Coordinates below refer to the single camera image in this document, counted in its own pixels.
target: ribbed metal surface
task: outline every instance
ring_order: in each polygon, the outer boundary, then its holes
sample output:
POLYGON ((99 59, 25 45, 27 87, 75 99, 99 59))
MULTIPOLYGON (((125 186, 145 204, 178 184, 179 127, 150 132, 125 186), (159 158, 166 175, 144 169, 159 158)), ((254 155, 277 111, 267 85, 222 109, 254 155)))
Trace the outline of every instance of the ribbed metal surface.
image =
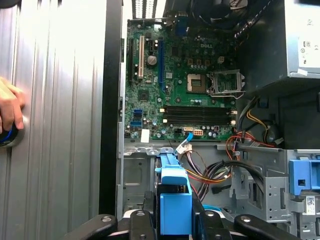
POLYGON ((0 149, 0 240, 56 240, 98 214, 105 0, 0 10, 0 76, 25 135, 0 149))

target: yellow wire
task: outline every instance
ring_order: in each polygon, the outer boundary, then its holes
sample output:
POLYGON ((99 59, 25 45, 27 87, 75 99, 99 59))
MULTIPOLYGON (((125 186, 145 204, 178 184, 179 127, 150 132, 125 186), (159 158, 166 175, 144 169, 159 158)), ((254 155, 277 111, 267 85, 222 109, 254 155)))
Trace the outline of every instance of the yellow wire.
POLYGON ((212 182, 212 183, 221 183, 221 182, 223 182, 223 181, 226 180, 226 178, 221 179, 221 180, 212 180, 212 179, 209 179, 209 178, 202 177, 202 176, 200 176, 200 175, 198 175, 198 174, 196 174, 196 173, 194 173, 193 171, 190 171, 190 170, 188 170, 188 169, 186 169, 186 171, 187 171, 188 173, 194 175, 194 176, 197 177, 197 178, 200 178, 200 179, 202 179, 202 180, 205 180, 205 181, 208 181, 208 182, 212 182))
POLYGON ((265 142, 267 142, 267 134, 268 134, 268 126, 264 124, 264 122, 262 122, 260 119, 256 118, 255 116, 253 116, 251 114, 251 110, 249 110, 247 113, 246 113, 246 117, 260 125, 262 125, 264 128, 265 128, 265 132, 264 132, 264 136, 263 136, 263 140, 265 142))

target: blue expansion slot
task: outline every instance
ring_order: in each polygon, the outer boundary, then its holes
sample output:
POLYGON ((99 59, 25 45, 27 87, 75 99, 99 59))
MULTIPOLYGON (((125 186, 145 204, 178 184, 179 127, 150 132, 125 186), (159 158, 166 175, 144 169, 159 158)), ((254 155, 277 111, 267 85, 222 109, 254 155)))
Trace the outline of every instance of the blue expansion slot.
POLYGON ((165 46, 164 41, 159 40, 158 44, 158 83, 162 91, 165 92, 165 46))

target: blue sata port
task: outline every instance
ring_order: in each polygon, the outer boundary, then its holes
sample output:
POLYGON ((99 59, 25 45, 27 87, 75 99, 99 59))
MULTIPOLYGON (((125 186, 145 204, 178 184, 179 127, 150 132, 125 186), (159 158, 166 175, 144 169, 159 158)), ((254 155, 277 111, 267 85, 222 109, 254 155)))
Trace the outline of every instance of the blue sata port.
POLYGON ((142 109, 135 109, 135 110, 133 110, 133 116, 134 117, 142 117, 143 112, 144 111, 142 111, 142 109))
POLYGON ((142 122, 141 121, 131 121, 130 127, 142 127, 142 122))

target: ram slot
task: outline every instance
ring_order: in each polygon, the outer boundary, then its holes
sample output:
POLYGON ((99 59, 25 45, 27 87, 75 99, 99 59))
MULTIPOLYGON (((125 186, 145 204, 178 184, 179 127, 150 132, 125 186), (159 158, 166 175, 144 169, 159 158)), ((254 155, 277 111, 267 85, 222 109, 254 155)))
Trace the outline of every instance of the ram slot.
POLYGON ((164 118, 169 124, 199 124, 228 126, 230 109, 202 106, 166 106, 164 118))
POLYGON ((138 66, 138 78, 144 78, 145 68, 145 36, 139 38, 139 66, 138 66))
POLYGON ((158 83, 162 91, 165 91, 165 45, 163 40, 159 40, 158 44, 158 83))
POLYGON ((134 79, 134 39, 129 39, 128 46, 128 80, 131 83, 134 79))

